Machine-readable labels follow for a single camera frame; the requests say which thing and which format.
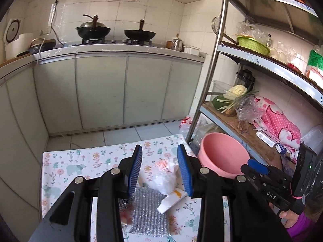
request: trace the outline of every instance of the green plastic basket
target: green plastic basket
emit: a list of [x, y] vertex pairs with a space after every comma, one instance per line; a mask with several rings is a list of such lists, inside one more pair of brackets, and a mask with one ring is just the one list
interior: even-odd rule
[[237, 41], [239, 43], [239, 46], [248, 48], [252, 51], [256, 51], [264, 55], [267, 55], [270, 53], [270, 50], [267, 46], [263, 45], [262, 43], [259, 43], [253, 38], [238, 36]]

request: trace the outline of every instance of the pan handle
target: pan handle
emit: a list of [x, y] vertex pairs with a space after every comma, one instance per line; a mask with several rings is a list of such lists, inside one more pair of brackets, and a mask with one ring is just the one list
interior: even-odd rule
[[98, 20], [98, 16], [95, 15], [94, 18], [93, 18], [93, 26], [92, 26], [93, 29], [96, 28], [96, 22], [97, 22], [97, 20]]
[[143, 24], [145, 23], [145, 21], [143, 19], [140, 20], [140, 26], [139, 26], [139, 31], [143, 30]]
[[93, 17], [89, 16], [88, 14], [83, 14], [83, 16], [87, 16], [87, 17], [89, 17], [89, 18], [91, 18], [93, 20]]

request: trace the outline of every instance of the pink blanket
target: pink blanket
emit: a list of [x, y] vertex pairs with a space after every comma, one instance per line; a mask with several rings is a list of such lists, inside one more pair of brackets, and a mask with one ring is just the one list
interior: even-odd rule
[[282, 110], [272, 101], [262, 96], [256, 96], [258, 107], [265, 110], [255, 125], [262, 128], [277, 142], [282, 143], [292, 153], [299, 149], [301, 132], [296, 125], [290, 122]]

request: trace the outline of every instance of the human hand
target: human hand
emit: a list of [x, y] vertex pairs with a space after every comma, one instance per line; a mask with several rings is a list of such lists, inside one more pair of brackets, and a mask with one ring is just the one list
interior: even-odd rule
[[[269, 207], [274, 210], [274, 205], [272, 203], [269, 203]], [[283, 223], [283, 226], [285, 228], [290, 228], [292, 227], [293, 225], [295, 225], [295, 223], [297, 222], [298, 220], [298, 217], [299, 215], [297, 215], [296, 213], [294, 213], [293, 211], [291, 210], [288, 210], [287, 212], [285, 211], [282, 211], [280, 212], [279, 214], [279, 217], [280, 218], [284, 218], [284, 219], [287, 219], [287, 221], [285, 223]]]

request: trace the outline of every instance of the wall outlet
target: wall outlet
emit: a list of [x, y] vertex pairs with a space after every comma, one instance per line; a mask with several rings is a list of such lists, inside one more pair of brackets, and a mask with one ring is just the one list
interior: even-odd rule
[[46, 27], [45, 29], [43, 30], [40, 30], [40, 34], [39, 35], [45, 35], [45, 34], [49, 34], [51, 33], [51, 27]]

